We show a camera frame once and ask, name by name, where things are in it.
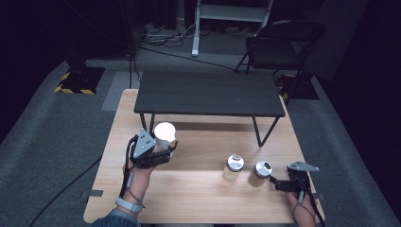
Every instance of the metal stand leg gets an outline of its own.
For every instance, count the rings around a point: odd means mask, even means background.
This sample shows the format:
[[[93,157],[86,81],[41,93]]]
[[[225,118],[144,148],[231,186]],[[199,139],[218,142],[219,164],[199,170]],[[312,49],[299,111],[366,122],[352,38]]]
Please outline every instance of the metal stand leg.
[[[270,12],[271,12],[271,6],[273,5],[273,1],[274,0],[270,0],[268,2],[268,5],[266,6],[266,13],[265,13],[265,17],[263,17],[261,27],[265,26],[268,23]]]
[[[266,140],[268,140],[269,135],[271,134],[271,132],[273,131],[275,125],[277,124],[277,121],[280,117],[276,117],[273,121],[273,124],[271,124],[270,129],[268,131],[268,133],[266,134],[265,138],[263,139],[263,141],[260,141],[260,135],[259,135],[259,129],[257,128],[257,124],[256,124],[256,117],[252,117],[253,120],[253,126],[254,126],[254,131],[256,132],[256,139],[257,139],[257,144],[259,145],[259,147],[263,147],[263,145],[265,145]]]
[[[200,27],[201,27],[201,0],[198,0],[196,9],[195,34],[194,42],[192,43],[192,57],[197,57],[200,54]]]

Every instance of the wooden table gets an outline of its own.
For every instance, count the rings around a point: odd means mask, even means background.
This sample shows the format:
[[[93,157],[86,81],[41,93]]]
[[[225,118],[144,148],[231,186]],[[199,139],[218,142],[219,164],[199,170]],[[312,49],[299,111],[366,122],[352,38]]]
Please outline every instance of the wooden table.
[[[142,127],[139,114],[132,111],[136,96],[137,90],[130,89],[121,97],[93,186],[103,195],[88,200],[84,213],[87,222],[115,208],[126,146]],[[277,123],[264,147],[255,143],[249,117],[160,115],[155,124],[164,121],[176,127],[179,144],[171,161],[152,173],[144,199],[147,209],[139,216],[142,223],[293,222],[283,192],[276,191],[269,182],[260,187],[248,183],[257,161],[268,161],[272,175],[287,180],[286,165],[304,160],[288,114]],[[262,117],[260,121],[269,125],[273,119]],[[242,156],[245,165],[235,182],[226,182],[221,173],[234,153]]]

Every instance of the black table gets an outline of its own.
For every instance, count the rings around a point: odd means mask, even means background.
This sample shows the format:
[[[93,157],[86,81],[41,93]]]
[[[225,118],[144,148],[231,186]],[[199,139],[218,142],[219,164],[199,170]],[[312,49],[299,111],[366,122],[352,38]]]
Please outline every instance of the black table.
[[[171,72],[144,72],[133,111],[145,130],[144,114],[151,114],[149,132],[156,114],[250,116],[259,147],[286,115],[270,76]],[[263,141],[257,116],[275,117]]]

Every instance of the wrist strap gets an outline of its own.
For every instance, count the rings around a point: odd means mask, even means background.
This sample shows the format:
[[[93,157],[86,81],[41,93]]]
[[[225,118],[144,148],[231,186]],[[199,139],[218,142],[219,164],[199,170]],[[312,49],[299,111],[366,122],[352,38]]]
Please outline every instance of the wrist strap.
[[[118,197],[117,200],[115,201],[115,204],[126,208],[127,210],[130,210],[134,213],[141,213],[143,207],[140,205],[137,205],[135,203],[130,203],[129,201],[125,201],[121,197]]]

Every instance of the black chair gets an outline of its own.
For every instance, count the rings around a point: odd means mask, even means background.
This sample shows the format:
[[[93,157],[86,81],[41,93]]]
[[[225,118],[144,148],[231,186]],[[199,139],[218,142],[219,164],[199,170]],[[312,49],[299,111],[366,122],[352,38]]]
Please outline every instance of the black chair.
[[[235,72],[241,65],[255,69],[297,71],[287,90],[286,104],[293,95],[297,80],[302,74],[308,50],[325,32],[325,26],[315,21],[277,21],[267,24],[246,40],[247,52],[242,57]]]

